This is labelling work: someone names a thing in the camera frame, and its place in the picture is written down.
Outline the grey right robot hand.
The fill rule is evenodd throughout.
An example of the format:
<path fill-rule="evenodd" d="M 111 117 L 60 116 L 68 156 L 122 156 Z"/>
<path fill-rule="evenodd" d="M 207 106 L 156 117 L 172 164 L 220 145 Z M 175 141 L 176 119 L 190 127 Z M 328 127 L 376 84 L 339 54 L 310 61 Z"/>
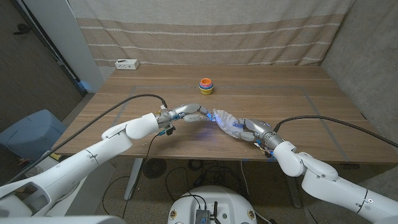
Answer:
<path fill-rule="evenodd" d="M 258 119 L 240 118 L 233 122 L 233 126 L 242 129 L 233 132 L 235 136 L 253 142 L 265 154 L 272 154 L 273 150 L 284 142 L 268 123 Z"/>

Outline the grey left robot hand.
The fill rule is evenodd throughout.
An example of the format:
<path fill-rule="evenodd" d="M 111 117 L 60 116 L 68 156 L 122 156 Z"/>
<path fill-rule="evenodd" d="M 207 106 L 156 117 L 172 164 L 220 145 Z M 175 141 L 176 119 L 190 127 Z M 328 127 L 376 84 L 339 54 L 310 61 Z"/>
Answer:
<path fill-rule="evenodd" d="M 174 109 L 168 109 L 162 105 L 158 115 L 155 116 L 161 131 L 161 135 L 171 135 L 175 130 L 173 121 L 182 119 L 184 122 L 192 123 L 199 121 L 216 121 L 216 116 L 210 110 L 198 103 L 190 103 L 181 105 Z"/>

